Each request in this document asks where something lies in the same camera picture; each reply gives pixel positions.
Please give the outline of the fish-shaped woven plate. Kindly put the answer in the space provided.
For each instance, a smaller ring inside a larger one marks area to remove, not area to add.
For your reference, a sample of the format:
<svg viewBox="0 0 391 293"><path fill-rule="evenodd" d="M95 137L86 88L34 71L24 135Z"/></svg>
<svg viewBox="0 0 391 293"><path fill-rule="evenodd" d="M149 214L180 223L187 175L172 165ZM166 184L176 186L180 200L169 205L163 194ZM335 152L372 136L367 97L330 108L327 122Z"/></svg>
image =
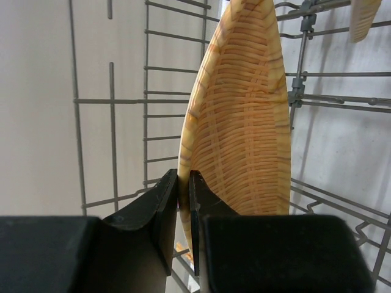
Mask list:
<svg viewBox="0 0 391 293"><path fill-rule="evenodd" d="M197 73L178 153L178 204L190 250L192 171L241 215L290 208L288 92L272 1L230 1Z"/></svg>

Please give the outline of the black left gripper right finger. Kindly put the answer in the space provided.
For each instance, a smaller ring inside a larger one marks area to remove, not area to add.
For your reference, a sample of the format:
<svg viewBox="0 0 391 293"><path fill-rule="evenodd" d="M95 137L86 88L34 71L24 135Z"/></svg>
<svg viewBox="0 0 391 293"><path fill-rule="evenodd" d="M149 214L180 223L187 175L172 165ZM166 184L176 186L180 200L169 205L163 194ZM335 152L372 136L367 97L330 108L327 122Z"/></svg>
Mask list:
<svg viewBox="0 0 391 293"><path fill-rule="evenodd" d="M347 224L333 215L239 215L189 179L192 254L201 292L374 292Z"/></svg>

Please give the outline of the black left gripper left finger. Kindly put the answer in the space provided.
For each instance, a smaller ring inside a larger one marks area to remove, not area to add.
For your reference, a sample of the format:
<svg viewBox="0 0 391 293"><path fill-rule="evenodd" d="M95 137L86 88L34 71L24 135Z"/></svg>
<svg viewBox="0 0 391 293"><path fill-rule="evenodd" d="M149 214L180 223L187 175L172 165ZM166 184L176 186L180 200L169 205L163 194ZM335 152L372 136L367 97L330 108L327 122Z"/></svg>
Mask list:
<svg viewBox="0 0 391 293"><path fill-rule="evenodd" d="M177 219L177 172L104 219L1 217L2 292L164 292Z"/></svg>

